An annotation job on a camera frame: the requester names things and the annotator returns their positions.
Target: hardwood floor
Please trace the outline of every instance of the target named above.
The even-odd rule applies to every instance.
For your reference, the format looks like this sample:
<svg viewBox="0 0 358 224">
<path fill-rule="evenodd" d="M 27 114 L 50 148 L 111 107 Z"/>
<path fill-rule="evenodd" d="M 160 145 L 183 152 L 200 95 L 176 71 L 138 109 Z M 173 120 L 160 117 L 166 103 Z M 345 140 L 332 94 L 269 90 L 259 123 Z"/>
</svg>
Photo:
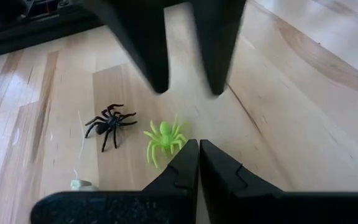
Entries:
<svg viewBox="0 0 358 224">
<path fill-rule="evenodd" d="M 146 161 L 143 131 L 176 114 L 188 139 L 209 139 L 283 190 L 358 191 L 358 1 L 248 1 L 218 98 L 186 8 L 165 10 L 162 95 L 105 27 L 0 56 L 0 223 L 28 222 L 39 198 L 70 189 L 74 170 L 102 190 L 143 189 L 162 171 Z M 112 103 L 138 123 L 102 154 L 104 136 L 83 140 L 81 124 Z"/>
</svg>

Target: green toy spider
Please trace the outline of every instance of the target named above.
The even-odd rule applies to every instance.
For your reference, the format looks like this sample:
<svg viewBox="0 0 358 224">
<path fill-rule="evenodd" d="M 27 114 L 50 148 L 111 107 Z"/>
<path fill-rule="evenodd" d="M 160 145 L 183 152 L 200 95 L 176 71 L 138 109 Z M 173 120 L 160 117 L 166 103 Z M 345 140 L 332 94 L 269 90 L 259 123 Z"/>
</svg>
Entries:
<svg viewBox="0 0 358 224">
<path fill-rule="evenodd" d="M 150 148 L 152 149 L 152 158 L 156 168 L 158 168 L 157 160 L 155 158 L 155 148 L 161 147 L 162 152 L 166 155 L 167 151 L 170 150 L 171 155 L 175 150 L 175 145 L 179 145 L 179 150 L 186 143 L 184 135 L 180 134 L 181 125 L 177 126 L 177 116 L 173 122 L 173 126 L 168 124 L 166 121 L 162 121 L 160 124 L 160 133 L 155 128 L 153 121 L 150 121 L 150 127 L 153 133 L 145 131 L 144 133 L 152 138 L 147 146 L 147 162 L 150 163 Z"/>
</svg>

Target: plastic spider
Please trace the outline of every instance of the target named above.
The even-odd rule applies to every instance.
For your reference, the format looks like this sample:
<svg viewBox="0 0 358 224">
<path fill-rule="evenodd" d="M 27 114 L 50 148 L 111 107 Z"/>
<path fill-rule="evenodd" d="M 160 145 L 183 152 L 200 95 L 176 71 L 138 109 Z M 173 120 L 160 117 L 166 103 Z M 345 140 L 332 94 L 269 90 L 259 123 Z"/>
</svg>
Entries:
<svg viewBox="0 0 358 224">
<path fill-rule="evenodd" d="M 175 117 L 172 128 L 166 121 L 161 122 L 160 132 L 155 128 L 153 121 L 150 121 L 150 127 L 152 128 L 153 133 L 144 131 L 146 135 L 152 138 L 147 146 L 147 162 L 150 163 L 151 148 L 154 165 L 158 168 L 157 160 L 155 158 L 155 148 L 161 147 L 161 150 L 165 155 L 167 154 L 167 151 L 170 150 L 171 155 L 173 155 L 175 145 L 179 145 L 179 150 L 182 149 L 184 143 L 186 143 L 186 138 L 179 133 L 181 125 L 177 126 L 177 116 Z"/>
<path fill-rule="evenodd" d="M 137 123 L 137 121 L 130 122 L 130 123 L 122 122 L 122 120 L 124 120 L 125 118 L 130 117 L 130 116 L 134 116 L 136 113 L 121 114 L 120 112 L 115 111 L 113 114 L 111 114 L 111 111 L 112 110 L 114 111 L 114 107 L 118 107 L 118 106 L 123 106 L 123 105 L 110 105 L 110 106 L 107 107 L 106 110 L 103 110 L 101 112 L 101 114 L 105 118 L 101 118 L 99 116 L 96 116 L 90 122 L 85 124 L 85 126 L 88 126 L 88 125 L 92 124 L 88 128 L 88 130 L 86 131 L 86 134 L 85 134 L 86 138 L 88 137 L 88 135 L 89 135 L 90 131 L 92 130 L 92 128 L 95 127 L 95 126 L 96 126 L 96 133 L 98 133 L 98 134 L 106 133 L 106 135 L 104 137 L 103 146 L 102 146 L 102 152 L 104 152 L 104 147 L 106 146 L 107 137 L 109 136 L 111 131 L 114 131 L 114 133 L 113 133 L 114 147 L 117 149 L 117 142 L 116 142 L 116 130 L 117 130 L 117 127 L 128 126 L 128 125 L 133 125 L 133 124 Z"/>
</svg>

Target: black plastic object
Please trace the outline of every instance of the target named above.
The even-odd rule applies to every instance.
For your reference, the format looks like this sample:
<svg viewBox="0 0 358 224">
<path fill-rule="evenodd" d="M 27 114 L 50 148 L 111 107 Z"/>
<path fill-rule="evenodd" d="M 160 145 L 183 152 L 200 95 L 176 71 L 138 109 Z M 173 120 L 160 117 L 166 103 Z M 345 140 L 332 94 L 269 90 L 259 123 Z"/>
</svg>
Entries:
<svg viewBox="0 0 358 224">
<path fill-rule="evenodd" d="M 141 192 L 62 192 L 39 201 L 31 223 L 195 223 L 198 144 L 189 140 Z"/>
<path fill-rule="evenodd" d="M 26 17 L 0 22 L 0 55 L 102 25 L 77 0 L 35 0 Z"/>
<path fill-rule="evenodd" d="M 358 223 L 358 193 L 283 192 L 207 140 L 200 169 L 211 223 Z"/>
<path fill-rule="evenodd" d="M 211 223 L 358 223 L 358 193 L 283 192 L 207 140 L 189 140 L 141 192 L 63 192 L 39 201 L 33 224 L 195 223 L 198 161 Z"/>
<path fill-rule="evenodd" d="M 169 87 L 163 8 L 174 0 L 81 0 L 115 33 L 157 93 Z M 189 0 L 211 92 L 224 91 L 246 0 Z"/>
<path fill-rule="evenodd" d="M 33 0 L 0 0 L 0 23 L 8 23 L 27 15 Z"/>
</svg>

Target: black toy spider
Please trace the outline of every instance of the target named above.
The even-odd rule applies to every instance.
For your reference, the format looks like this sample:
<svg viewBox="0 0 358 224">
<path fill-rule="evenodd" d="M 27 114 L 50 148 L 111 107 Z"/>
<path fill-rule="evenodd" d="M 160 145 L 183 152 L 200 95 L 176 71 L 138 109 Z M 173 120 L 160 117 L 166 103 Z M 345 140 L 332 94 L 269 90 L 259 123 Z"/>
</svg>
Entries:
<svg viewBox="0 0 358 224">
<path fill-rule="evenodd" d="M 101 112 L 101 114 L 105 117 L 105 118 L 101 118 L 99 116 L 96 116 L 95 118 L 93 118 L 90 122 L 86 123 L 85 126 L 88 126 L 90 124 L 92 124 L 88 130 L 86 131 L 85 137 L 87 138 L 90 131 L 92 130 L 93 127 L 96 127 L 96 133 L 98 134 L 103 134 L 106 132 L 106 135 L 104 137 L 104 142 L 103 142 L 103 146 L 102 146 L 102 152 L 104 152 L 104 147 L 106 146 L 106 141 L 107 141 L 107 137 L 109 136 L 111 131 L 114 131 L 114 147 L 117 149 L 117 142 L 116 142 L 116 129 L 117 127 L 120 126 L 128 126 L 128 125 L 133 125 L 136 124 L 137 121 L 134 122 L 130 122 L 130 123 L 124 123 L 122 122 L 122 120 L 124 120 L 127 117 L 130 116 L 134 116 L 136 113 L 132 113 L 132 114 L 121 114 L 120 112 L 114 111 L 114 107 L 117 106 L 123 106 L 123 105 L 110 105 L 107 107 L 106 110 L 103 110 Z"/>
</svg>

